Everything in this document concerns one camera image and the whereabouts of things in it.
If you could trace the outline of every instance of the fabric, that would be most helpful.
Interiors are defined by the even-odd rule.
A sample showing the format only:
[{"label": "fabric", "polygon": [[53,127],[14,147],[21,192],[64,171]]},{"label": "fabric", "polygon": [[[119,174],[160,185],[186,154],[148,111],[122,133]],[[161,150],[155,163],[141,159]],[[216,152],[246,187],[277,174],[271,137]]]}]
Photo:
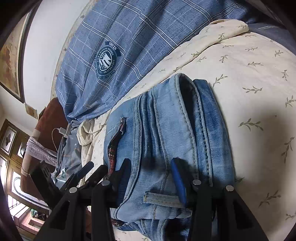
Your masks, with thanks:
[{"label": "fabric", "polygon": [[194,179],[220,189],[234,184],[229,140],[212,91],[206,81],[192,82],[184,74],[172,76],[110,114],[105,164],[111,171],[113,166],[119,170],[129,158],[132,165],[124,200],[111,210],[111,217],[153,241],[167,240],[168,219],[184,219],[187,225],[182,231],[188,232],[191,211],[179,207],[178,197],[172,198],[177,196],[170,172],[174,157],[184,160]]},{"label": "fabric", "polygon": [[265,5],[261,0],[246,0],[246,2],[250,3],[253,5],[255,8],[269,16],[270,18],[274,19],[278,23],[281,23],[281,20],[279,17],[267,6]]},{"label": "fabric", "polygon": [[111,109],[168,53],[213,20],[255,23],[263,14],[240,0],[98,1],[67,49],[56,93],[67,120]]},{"label": "fabric", "polygon": [[248,27],[251,32],[268,37],[286,47],[293,54],[296,54],[296,42],[293,36],[284,26],[277,22],[252,23],[249,24]]},{"label": "fabric", "polygon": [[26,152],[32,157],[37,158],[40,161],[55,166],[57,163],[57,153],[49,150],[41,145],[34,137],[30,137],[27,142]]},{"label": "fabric", "polygon": [[[120,106],[124,101],[129,100],[133,97],[138,96],[145,91],[148,91],[154,85],[160,83],[161,81],[168,78],[171,73],[176,72],[181,68],[181,65],[185,65],[194,59],[200,52],[205,50],[207,47],[217,44],[221,39],[234,37],[238,34],[244,33],[248,31],[248,26],[238,20],[229,20],[225,23],[223,29],[220,29],[220,26],[216,26],[215,23],[219,21],[213,22],[211,25],[208,25],[203,29],[204,32],[208,33],[207,38],[200,38],[200,36],[194,37],[187,43],[181,45],[178,49],[173,51],[169,56],[163,59],[149,74],[147,74],[139,83],[137,83],[129,92],[126,94],[111,110],[107,113],[95,118],[92,121],[85,120],[80,126],[77,138],[79,143],[82,145],[82,166],[84,166],[88,161],[92,160],[94,162],[95,167],[87,174],[86,179],[101,165],[103,164],[103,146],[104,146],[104,138],[106,129],[103,128],[105,125],[107,118],[109,117],[110,112],[113,112],[118,106]],[[180,66],[172,66],[172,59],[174,56]],[[94,127],[89,127],[89,122],[93,123]],[[87,134],[88,131],[84,130],[95,130],[96,136],[95,141],[91,143],[93,148],[90,148],[89,141],[94,138],[94,135]]]},{"label": "fabric", "polygon": [[82,169],[81,145],[77,140],[78,128],[72,128],[68,138],[63,137],[57,153],[56,169],[52,179],[61,188],[68,178]]},{"label": "fabric", "polygon": [[[176,73],[207,80],[228,129],[235,189],[269,240],[281,241],[296,222],[296,156],[291,150],[296,135],[296,56],[248,30],[237,20],[206,26],[163,59],[112,111]],[[92,159],[102,160],[98,156]],[[117,232],[122,241],[129,240],[126,233]]]}]

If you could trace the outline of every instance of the white wall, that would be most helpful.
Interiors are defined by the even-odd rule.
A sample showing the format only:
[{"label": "white wall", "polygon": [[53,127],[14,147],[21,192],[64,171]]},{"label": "white wall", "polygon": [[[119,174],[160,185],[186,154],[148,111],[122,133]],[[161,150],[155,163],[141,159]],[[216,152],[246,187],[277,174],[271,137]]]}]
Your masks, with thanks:
[{"label": "white wall", "polygon": [[[23,85],[26,103],[37,109],[38,114],[50,101],[54,71],[63,44],[89,1],[43,0],[36,12],[25,47]],[[24,105],[1,86],[0,103],[5,118],[27,134],[32,134],[37,120],[29,116]]]},{"label": "white wall", "polygon": [[4,122],[5,118],[4,118],[4,111],[3,111],[3,107],[0,103],[0,129],[3,125],[3,122]]}]

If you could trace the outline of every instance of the cream bedsheet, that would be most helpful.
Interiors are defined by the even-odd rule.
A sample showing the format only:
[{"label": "cream bedsheet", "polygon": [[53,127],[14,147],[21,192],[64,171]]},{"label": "cream bedsheet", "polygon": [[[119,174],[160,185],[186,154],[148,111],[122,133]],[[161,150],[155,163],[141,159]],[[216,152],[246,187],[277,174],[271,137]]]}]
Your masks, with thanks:
[{"label": "cream bedsheet", "polygon": [[[176,73],[207,80],[229,132],[235,188],[269,240],[281,241],[296,221],[296,56],[248,30],[238,20],[212,22],[166,56],[112,110],[84,121],[77,135],[83,165],[95,163],[92,173],[103,163],[107,118],[121,103]],[[133,240],[128,232],[115,235]]]}]

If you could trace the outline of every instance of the plaid fabric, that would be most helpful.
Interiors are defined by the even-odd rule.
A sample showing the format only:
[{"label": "plaid fabric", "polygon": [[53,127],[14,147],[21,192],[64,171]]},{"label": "plaid fabric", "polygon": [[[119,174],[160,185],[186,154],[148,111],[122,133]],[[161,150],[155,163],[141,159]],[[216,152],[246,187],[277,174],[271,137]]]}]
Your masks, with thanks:
[{"label": "plaid fabric", "polygon": [[99,0],[66,51],[56,92],[68,121],[111,109],[160,60],[210,22],[258,21],[239,0]]}]

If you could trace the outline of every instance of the framed picture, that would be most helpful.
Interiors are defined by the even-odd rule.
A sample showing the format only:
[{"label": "framed picture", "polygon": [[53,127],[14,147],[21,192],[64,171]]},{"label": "framed picture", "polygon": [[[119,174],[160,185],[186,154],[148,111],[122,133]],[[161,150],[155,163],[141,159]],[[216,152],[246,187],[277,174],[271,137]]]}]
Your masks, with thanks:
[{"label": "framed picture", "polygon": [[34,117],[35,119],[38,119],[38,114],[37,114],[37,110],[34,109],[33,107],[29,106],[27,103],[25,103],[25,107],[26,107],[26,112],[28,115]]},{"label": "framed picture", "polygon": [[15,130],[12,126],[8,125],[5,134],[1,140],[1,150],[4,151],[5,154],[7,154],[8,156],[10,156],[11,154],[16,135],[17,130]]},{"label": "framed picture", "polygon": [[25,44],[39,5],[18,22],[0,50],[0,85],[22,103],[25,101],[22,80]]}]

